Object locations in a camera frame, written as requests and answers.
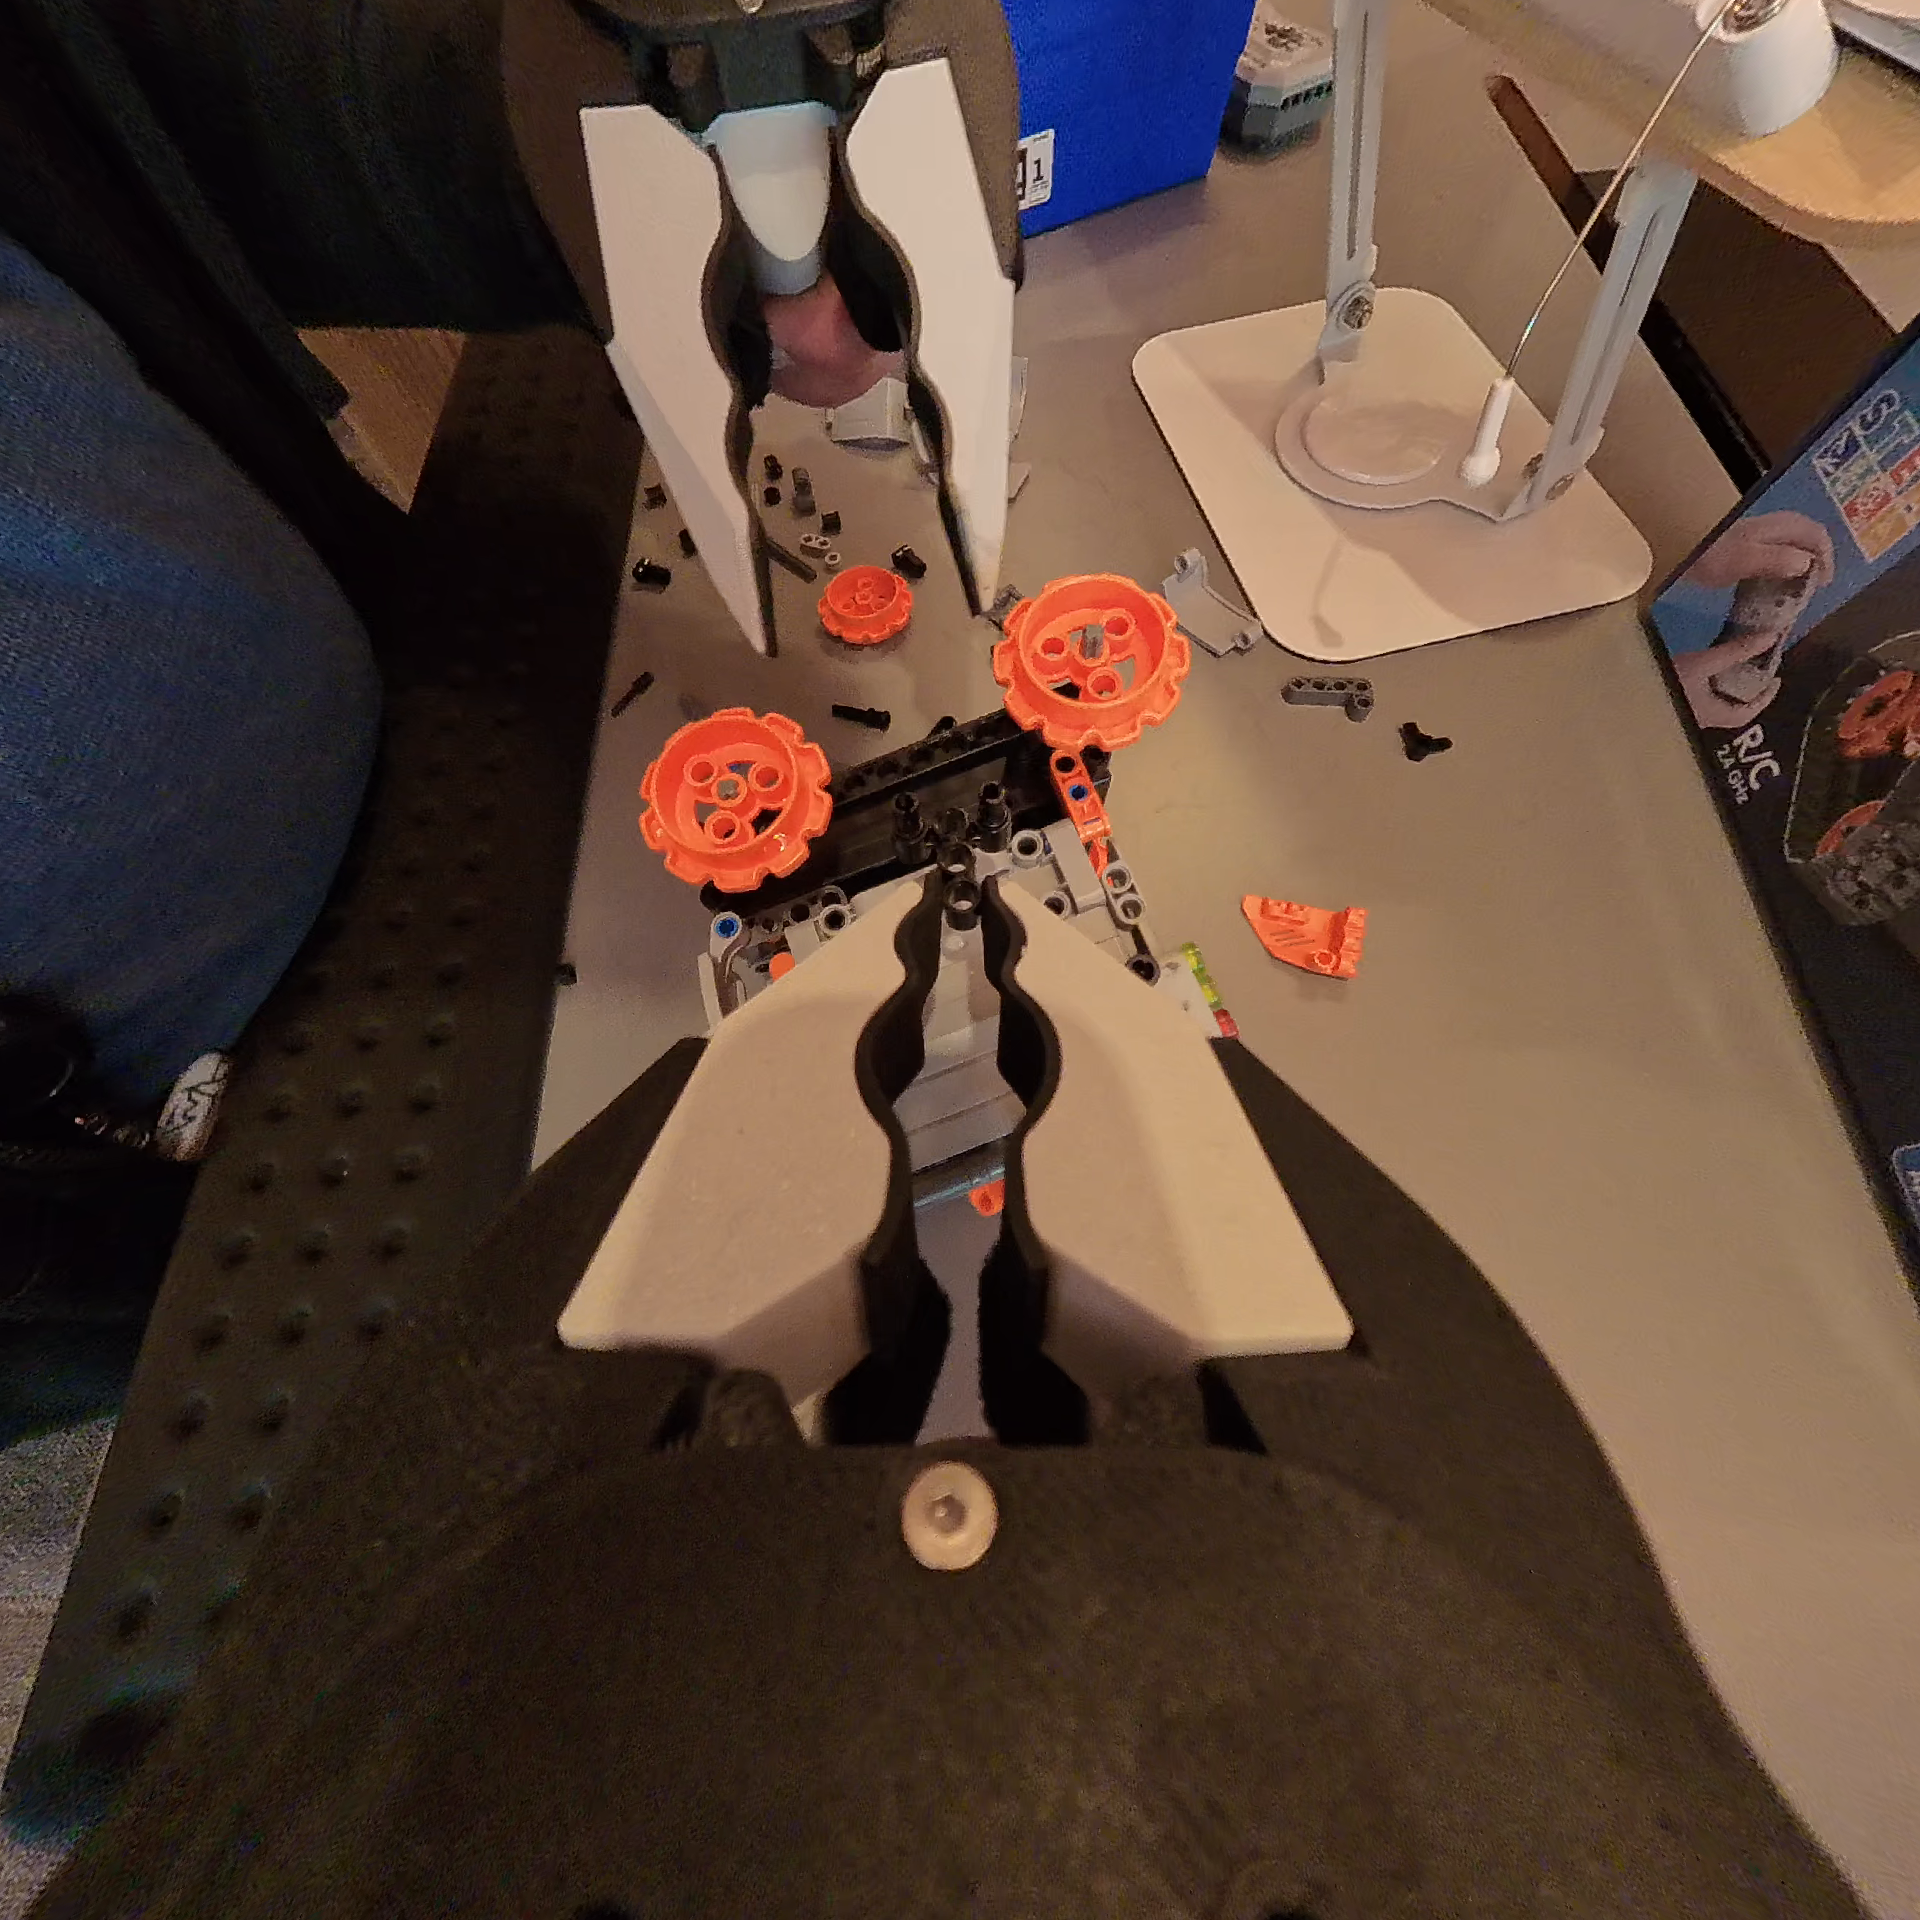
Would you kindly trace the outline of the grey curved panel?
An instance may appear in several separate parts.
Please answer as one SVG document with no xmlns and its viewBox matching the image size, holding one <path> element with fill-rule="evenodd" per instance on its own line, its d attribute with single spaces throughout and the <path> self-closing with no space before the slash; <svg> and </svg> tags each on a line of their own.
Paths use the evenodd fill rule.
<svg viewBox="0 0 1920 1920">
<path fill-rule="evenodd" d="M 1254 610 L 1213 585 L 1207 557 L 1197 547 L 1177 555 L 1161 581 L 1161 596 L 1189 642 L 1213 658 L 1249 653 L 1266 637 Z"/>
</svg>

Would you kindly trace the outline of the person's left hand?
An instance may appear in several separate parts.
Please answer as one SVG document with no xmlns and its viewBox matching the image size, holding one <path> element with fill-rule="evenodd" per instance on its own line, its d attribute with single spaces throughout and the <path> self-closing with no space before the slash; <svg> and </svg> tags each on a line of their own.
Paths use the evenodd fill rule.
<svg viewBox="0 0 1920 1920">
<path fill-rule="evenodd" d="M 765 294 L 760 314 L 773 350 L 770 393 L 777 397 L 835 410 L 885 378 L 905 378 L 905 354 L 867 342 L 831 275 L 805 293 Z"/>
</svg>

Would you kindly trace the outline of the blue bin with white tag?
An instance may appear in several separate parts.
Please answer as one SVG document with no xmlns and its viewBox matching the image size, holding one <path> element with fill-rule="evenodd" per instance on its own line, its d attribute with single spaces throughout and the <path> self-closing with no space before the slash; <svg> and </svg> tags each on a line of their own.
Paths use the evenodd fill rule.
<svg viewBox="0 0 1920 1920">
<path fill-rule="evenodd" d="M 1255 3 L 1007 3 L 1025 237 L 1207 177 Z"/>
</svg>

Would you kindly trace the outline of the orange toothed wheel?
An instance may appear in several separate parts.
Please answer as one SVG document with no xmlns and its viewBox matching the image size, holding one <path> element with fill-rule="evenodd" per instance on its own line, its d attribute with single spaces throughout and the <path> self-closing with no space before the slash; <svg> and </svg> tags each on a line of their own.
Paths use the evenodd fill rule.
<svg viewBox="0 0 1920 1920">
<path fill-rule="evenodd" d="M 859 650 L 905 633 L 915 612 L 913 584 L 878 564 L 843 568 L 831 576 L 819 602 L 823 632 Z"/>
</svg>

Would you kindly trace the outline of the orange wedge piece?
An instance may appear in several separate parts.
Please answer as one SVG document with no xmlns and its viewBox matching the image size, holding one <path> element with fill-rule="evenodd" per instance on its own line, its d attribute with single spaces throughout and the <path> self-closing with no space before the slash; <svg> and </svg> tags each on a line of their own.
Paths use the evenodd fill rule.
<svg viewBox="0 0 1920 1920">
<path fill-rule="evenodd" d="M 1365 907 L 1329 910 L 1274 897 L 1245 897 L 1240 913 L 1259 947 L 1282 965 L 1314 977 L 1357 979 L 1370 921 Z"/>
</svg>

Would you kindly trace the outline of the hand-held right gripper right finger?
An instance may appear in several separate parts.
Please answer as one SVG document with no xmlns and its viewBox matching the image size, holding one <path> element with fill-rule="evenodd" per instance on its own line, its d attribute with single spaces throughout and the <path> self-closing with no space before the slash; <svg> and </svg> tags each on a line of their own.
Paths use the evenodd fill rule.
<svg viewBox="0 0 1920 1920">
<path fill-rule="evenodd" d="M 997 1070 L 1019 1100 L 979 1280 L 979 1379 L 1009 1444 L 1077 1444 L 1138 1388 L 1344 1353 L 1357 1323 L 1197 987 L 1145 981 L 992 880 Z"/>
</svg>

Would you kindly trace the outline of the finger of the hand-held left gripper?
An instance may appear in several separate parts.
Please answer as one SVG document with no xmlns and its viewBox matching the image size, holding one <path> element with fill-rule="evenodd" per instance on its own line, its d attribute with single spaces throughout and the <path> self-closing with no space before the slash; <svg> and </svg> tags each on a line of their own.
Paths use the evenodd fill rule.
<svg viewBox="0 0 1920 1920">
<path fill-rule="evenodd" d="M 714 158 L 653 105 L 582 112 L 613 337 L 608 360 L 735 624 L 777 652 L 773 587 L 744 484 L 745 426 L 709 277 L 730 209 Z"/>
<path fill-rule="evenodd" d="M 839 139 L 856 217 L 903 277 L 903 352 L 939 458 L 950 547 L 967 602 L 1001 585 L 1009 514 L 1018 289 L 1001 268 L 954 68 L 885 68 Z"/>
</svg>

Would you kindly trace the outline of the grey motor block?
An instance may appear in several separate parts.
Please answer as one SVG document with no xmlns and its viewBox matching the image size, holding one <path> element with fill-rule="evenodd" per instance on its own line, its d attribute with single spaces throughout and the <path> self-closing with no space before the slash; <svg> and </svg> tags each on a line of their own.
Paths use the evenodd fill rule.
<svg viewBox="0 0 1920 1920">
<path fill-rule="evenodd" d="M 1333 97 L 1331 29 L 1296 21 L 1279 3 L 1255 3 L 1218 144 L 1233 153 L 1281 153 L 1319 130 L 1333 108 Z"/>
</svg>

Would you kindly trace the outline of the white patterned badge card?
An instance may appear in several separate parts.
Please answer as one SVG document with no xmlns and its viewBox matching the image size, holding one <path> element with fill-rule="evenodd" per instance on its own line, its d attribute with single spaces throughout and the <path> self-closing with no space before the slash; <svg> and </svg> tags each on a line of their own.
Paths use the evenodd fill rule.
<svg viewBox="0 0 1920 1920">
<path fill-rule="evenodd" d="M 209 1049 L 184 1067 L 154 1117 L 154 1148 L 165 1162 L 197 1164 L 206 1157 L 232 1072 L 234 1056 L 224 1049 Z"/>
</svg>

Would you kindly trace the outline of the scattered small building pieces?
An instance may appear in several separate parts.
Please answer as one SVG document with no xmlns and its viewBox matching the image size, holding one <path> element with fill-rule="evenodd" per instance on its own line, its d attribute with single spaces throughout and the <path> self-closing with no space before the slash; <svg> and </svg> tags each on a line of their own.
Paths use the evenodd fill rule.
<svg viewBox="0 0 1920 1920">
<path fill-rule="evenodd" d="M 843 548 L 846 517 L 825 509 L 808 469 L 785 467 L 777 454 L 761 462 L 760 506 L 775 517 L 770 557 L 798 578 L 813 581 L 823 572 L 853 569 Z M 640 532 L 630 562 L 630 581 L 638 592 L 666 592 L 677 568 L 702 555 L 693 521 L 666 483 L 666 470 L 647 454 L 640 458 L 638 483 Z"/>
</svg>

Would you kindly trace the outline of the dark perforated panel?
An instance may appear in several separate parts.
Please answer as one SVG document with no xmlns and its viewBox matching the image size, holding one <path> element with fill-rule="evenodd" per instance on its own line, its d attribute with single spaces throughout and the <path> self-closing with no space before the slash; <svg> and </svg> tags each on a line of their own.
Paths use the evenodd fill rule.
<svg viewBox="0 0 1920 1920">
<path fill-rule="evenodd" d="M 86 1821 L 245 1605 L 329 1412 L 522 1185 L 640 470 L 606 354 L 470 342 L 354 854 L 242 1044 L 8 1765 Z"/>
</svg>

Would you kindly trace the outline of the person's clothed body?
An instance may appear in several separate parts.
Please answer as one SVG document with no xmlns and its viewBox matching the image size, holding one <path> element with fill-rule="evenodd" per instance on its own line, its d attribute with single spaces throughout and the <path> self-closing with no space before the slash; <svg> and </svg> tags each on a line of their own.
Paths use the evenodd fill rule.
<svg viewBox="0 0 1920 1920">
<path fill-rule="evenodd" d="M 589 328 L 504 4 L 5 4 L 5 1448 L 99 1419 L 184 1067 L 298 961 L 378 764 L 407 521 L 310 329 Z"/>
</svg>

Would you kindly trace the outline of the toy robot model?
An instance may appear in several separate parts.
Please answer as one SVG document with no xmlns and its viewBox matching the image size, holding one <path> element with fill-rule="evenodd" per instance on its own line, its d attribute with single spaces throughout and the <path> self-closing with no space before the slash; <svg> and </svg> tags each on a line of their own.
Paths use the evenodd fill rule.
<svg viewBox="0 0 1920 1920">
<path fill-rule="evenodd" d="M 1161 589 L 1079 574 L 992 612 L 1001 704 L 833 773 L 775 712 L 730 707 L 673 734 L 640 780 L 640 835 L 709 910 L 696 963 L 707 1028 L 850 934 L 901 886 L 944 901 L 925 1067 L 899 1113 L 925 1197 L 999 1210 L 1019 1116 L 997 1070 L 999 1003 L 981 950 L 992 877 L 1173 996 L 1209 1040 L 1237 1027 L 1193 947 L 1161 944 L 1110 810 L 1114 753 L 1166 723 L 1193 637 Z"/>
</svg>

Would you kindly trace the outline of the grey panel pieces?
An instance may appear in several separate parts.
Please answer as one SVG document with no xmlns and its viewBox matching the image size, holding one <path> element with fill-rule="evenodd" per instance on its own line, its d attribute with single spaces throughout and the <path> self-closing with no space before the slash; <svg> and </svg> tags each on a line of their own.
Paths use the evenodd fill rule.
<svg viewBox="0 0 1920 1920">
<path fill-rule="evenodd" d="M 1027 369 L 1023 354 L 1014 360 L 1011 372 L 1011 462 L 1007 469 L 1007 498 L 1016 502 L 1025 492 L 1033 467 L 1018 459 L 1018 436 L 1025 422 Z M 933 453 L 921 420 L 913 414 L 907 386 L 896 376 L 877 381 L 857 400 L 823 411 L 823 432 L 831 444 L 864 449 L 871 453 L 907 451 L 919 477 L 930 488 L 939 484 L 942 465 Z"/>
</svg>

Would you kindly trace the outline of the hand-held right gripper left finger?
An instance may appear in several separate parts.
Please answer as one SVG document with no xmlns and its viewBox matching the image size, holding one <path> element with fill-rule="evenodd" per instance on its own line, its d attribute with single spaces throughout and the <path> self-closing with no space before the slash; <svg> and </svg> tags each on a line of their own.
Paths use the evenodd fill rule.
<svg viewBox="0 0 1920 1920">
<path fill-rule="evenodd" d="M 907 1444 L 946 1355 L 896 1107 L 927 1062 L 944 886 L 913 880 L 720 1022 L 561 1312 L 575 1352 L 663 1348 L 825 1395 Z"/>
</svg>

